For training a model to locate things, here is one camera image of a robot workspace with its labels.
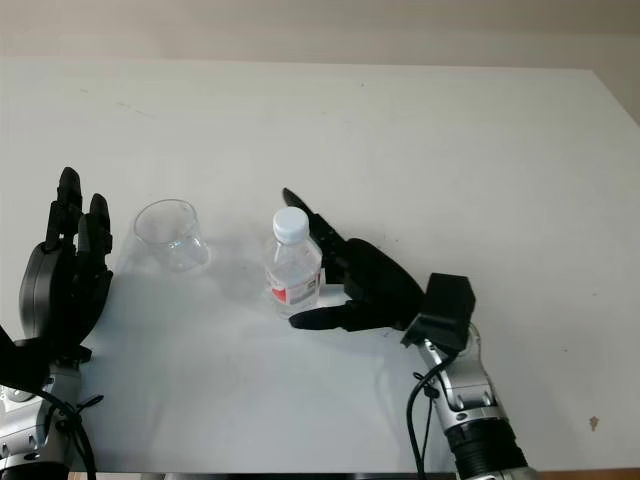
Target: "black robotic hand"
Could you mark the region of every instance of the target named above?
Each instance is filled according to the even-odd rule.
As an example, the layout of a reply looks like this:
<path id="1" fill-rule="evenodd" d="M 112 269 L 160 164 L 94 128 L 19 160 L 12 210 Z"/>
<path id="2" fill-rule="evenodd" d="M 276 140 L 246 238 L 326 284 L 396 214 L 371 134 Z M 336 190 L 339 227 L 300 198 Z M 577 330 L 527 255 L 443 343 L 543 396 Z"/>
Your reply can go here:
<path id="1" fill-rule="evenodd" d="M 370 243 L 359 238 L 345 241 L 291 190 L 285 188 L 283 197 L 287 205 L 302 209 L 309 217 L 311 238 L 322 250 L 327 283 L 343 283 L 345 293 L 352 299 L 344 305 L 293 315 L 289 319 L 291 325 L 306 330 L 405 330 L 424 297 L 411 275 Z"/>

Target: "bottle cap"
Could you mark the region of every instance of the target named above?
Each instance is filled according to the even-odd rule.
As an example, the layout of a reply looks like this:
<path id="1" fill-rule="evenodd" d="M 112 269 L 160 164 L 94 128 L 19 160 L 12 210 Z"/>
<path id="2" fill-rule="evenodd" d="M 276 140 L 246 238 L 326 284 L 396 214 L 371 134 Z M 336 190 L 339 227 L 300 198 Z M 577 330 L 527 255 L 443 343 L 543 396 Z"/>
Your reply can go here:
<path id="1" fill-rule="evenodd" d="M 307 214 L 296 207 L 281 208 L 273 216 L 273 233 L 285 245 L 304 241 L 309 236 Z"/>

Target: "clear plastic cup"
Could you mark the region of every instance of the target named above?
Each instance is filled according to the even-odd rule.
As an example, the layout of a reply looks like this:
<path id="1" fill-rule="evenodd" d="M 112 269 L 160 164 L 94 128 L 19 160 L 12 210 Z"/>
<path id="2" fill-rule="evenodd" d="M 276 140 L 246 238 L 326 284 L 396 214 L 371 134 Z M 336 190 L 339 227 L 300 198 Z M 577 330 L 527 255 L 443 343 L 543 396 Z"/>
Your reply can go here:
<path id="1" fill-rule="evenodd" d="M 158 263 L 172 272 L 205 265 L 211 257 L 196 210 L 184 200 L 160 200 L 145 207 L 133 231 Z"/>

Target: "wall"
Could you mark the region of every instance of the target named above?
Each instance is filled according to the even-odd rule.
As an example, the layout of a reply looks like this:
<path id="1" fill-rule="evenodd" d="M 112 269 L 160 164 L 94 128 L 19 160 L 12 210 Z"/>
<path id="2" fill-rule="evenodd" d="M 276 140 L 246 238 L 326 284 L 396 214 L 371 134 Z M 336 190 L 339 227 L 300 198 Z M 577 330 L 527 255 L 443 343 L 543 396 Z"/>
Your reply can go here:
<path id="1" fill-rule="evenodd" d="M 0 52 L 585 68 L 640 121 L 633 0 L 0 0 Z"/>

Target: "black cable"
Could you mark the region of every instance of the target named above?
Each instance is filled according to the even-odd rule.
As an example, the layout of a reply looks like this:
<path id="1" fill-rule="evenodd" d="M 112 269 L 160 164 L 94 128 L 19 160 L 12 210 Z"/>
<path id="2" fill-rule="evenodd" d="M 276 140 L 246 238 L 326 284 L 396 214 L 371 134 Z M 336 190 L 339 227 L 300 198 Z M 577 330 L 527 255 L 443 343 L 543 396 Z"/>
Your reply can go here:
<path id="1" fill-rule="evenodd" d="M 442 363 L 439 363 L 431 370 L 427 372 L 427 374 L 420 380 L 409 395 L 409 400 L 407 401 L 407 429 L 409 430 L 409 441 L 411 442 L 411 450 L 413 451 L 413 458 L 416 462 L 416 468 L 418 470 L 418 480 L 426 480 L 426 476 L 424 474 L 424 465 L 422 463 L 422 459 L 420 457 L 420 448 L 418 447 L 418 440 L 416 440 L 416 432 L 413 428 L 413 404 L 416 401 L 416 397 L 420 393 L 421 390 L 431 381 L 433 377 L 435 377 L 442 370 L 447 368 L 451 363 L 456 359 L 456 355 L 452 355 L 447 357 Z"/>
<path id="2" fill-rule="evenodd" d="M 82 426 L 82 422 L 80 421 L 80 416 L 73 410 L 72 407 L 49 392 L 41 390 L 30 393 L 33 393 L 34 395 L 37 395 L 40 398 L 46 400 L 55 408 L 60 410 L 60 412 L 62 412 L 62 414 L 70 424 L 71 431 L 69 433 L 76 448 L 78 449 L 78 454 L 82 458 L 84 467 L 87 470 L 87 480 L 96 480 L 95 458 L 93 456 L 93 450 L 91 449 L 91 443 L 89 442 L 87 432 L 85 432 L 84 427 Z"/>
<path id="3" fill-rule="evenodd" d="M 431 426 L 431 414 L 433 413 L 433 398 L 429 397 L 429 412 L 427 413 L 427 428 L 424 431 L 424 442 L 422 442 L 422 455 L 420 461 L 424 468 L 424 459 L 427 452 L 427 440 L 429 439 L 429 427 Z"/>

